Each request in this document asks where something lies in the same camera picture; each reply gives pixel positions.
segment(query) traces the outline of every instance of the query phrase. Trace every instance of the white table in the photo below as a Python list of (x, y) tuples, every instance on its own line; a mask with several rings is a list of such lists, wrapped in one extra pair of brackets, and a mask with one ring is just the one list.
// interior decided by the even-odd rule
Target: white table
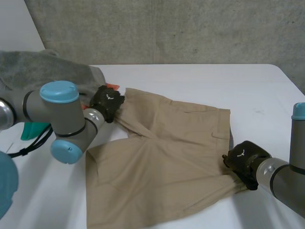
[[(132, 87), (174, 100), (231, 109), (235, 143), (250, 140), (288, 160), (293, 105), (304, 95), (276, 66), (268, 64), (99, 65), (108, 83), (123, 93)], [(22, 124), (0, 133), (0, 150), (11, 153), (29, 143), (19, 138)], [(104, 125), (92, 146), (127, 137)], [(0, 221), (5, 229), (85, 229), (84, 157), (75, 165), (52, 158), (52, 137), (39, 150), (15, 159), (20, 186)], [(305, 219), (259, 189), (218, 201), (185, 219), (154, 229), (300, 229)]]

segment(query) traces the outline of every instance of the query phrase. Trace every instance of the concrete wall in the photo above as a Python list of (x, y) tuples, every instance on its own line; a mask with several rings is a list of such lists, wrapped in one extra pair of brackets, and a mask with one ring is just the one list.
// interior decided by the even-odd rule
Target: concrete wall
[(87, 64), (271, 63), (305, 92), (305, 0), (25, 0), (46, 48)]
[(44, 50), (23, 0), (0, 0), (0, 50)]

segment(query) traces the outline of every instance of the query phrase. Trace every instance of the blue joint cap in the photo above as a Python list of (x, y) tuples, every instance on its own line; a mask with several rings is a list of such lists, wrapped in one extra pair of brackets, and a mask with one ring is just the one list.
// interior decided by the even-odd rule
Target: blue joint cap
[(77, 87), (69, 81), (54, 81), (45, 84), (40, 89), (43, 100), (55, 104), (67, 104), (74, 102), (80, 97)]
[(77, 145), (65, 140), (55, 140), (51, 145), (51, 153), (55, 159), (65, 164), (74, 164), (82, 156)]
[(9, 210), (18, 189), (18, 171), (10, 156), (0, 151), (0, 219)]
[(291, 118), (294, 120), (305, 120), (305, 103), (297, 103), (294, 105), (294, 112)]

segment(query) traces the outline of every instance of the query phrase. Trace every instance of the orange object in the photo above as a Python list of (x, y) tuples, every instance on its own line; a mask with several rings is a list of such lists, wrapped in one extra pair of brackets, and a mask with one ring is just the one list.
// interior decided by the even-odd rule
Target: orange object
[(110, 84), (110, 83), (107, 83), (106, 86), (107, 86), (108, 88), (113, 88), (115, 91), (117, 91), (117, 90), (120, 88), (119, 85)]

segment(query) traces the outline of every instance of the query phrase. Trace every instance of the black band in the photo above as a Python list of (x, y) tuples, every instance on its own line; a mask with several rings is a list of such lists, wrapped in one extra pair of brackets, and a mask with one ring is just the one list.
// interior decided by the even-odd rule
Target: black band
[(298, 168), (298, 167), (295, 167), (295, 166), (293, 166), (293, 165), (289, 165), (289, 168), (290, 168), (292, 171), (296, 172), (296, 173), (305, 175), (305, 169)]
[(23, 103), (22, 103), (22, 110), (23, 110), (23, 114), (24, 116), (30, 121), (30, 122), (33, 122), (28, 114), (28, 111), (27, 111), (27, 101), (28, 101), (28, 98), (29, 98), (29, 95), (32, 93), (33, 91), (30, 91), (28, 92), (24, 99), (23, 99)]
[(274, 173), (273, 173), (272, 176), (271, 176), (271, 179), (270, 179), (270, 190), (271, 190), (271, 192), (272, 192), (272, 195), (273, 195), (275, 198), (276, 198), (276, 196), (275, 196), (275, 193), (273, 192), (273, 180), (275, 179), (276, 174), (277, 174), (282, 168), (285, 168), (285, 167), (287, 167), (287, 166), (289, 166), (289, 164), (280, 166), (279, 168), (277, 168), (277, 169), (274, 171)]
[(8, 101), (6, 101), (5, 99), (3, 99), (3, 98), (1, 98), (1, 97), (0, 97), (0, 100), (2, 100), (3, 102), (5, 102), (6, 105), (7, 105), (7, 106), (10, 108), (10, 110), (12, 111), (12, 113), (13, 113), (13, 118), (14, 118), (14, 123), (13, 123), (13, 125), (15, 125), (15, 124), (16, 124), (16, 120), (17, 120), (17, 115), (16, 115), (16, 111), (15, 111), (14, 107), (13, 107)]
[(72, 137), (72, 136), (75, 136), (75, 135), (78, 135), (79, 133), (81, 133), (85, 128), (86, 128), (86, 123), (80, 130), (78, 130), (76, 132), (66, 134), (66, 135), (61, 135), (61, 134), (55, 133), (55, 135), (58, 137)]
[(96, 134), (97, 134), (97, 132), (98, 132), (98, 129), (97, 129), (97, 127), (96, 127), (96, 124), (92, 121), (92, 120), (90, 120), (89, 118), (85, 118), (87, 121), (89, 121), (93, 126), (94, 126), (94, 128), (95, 128), (95, 131), (96, 131)]

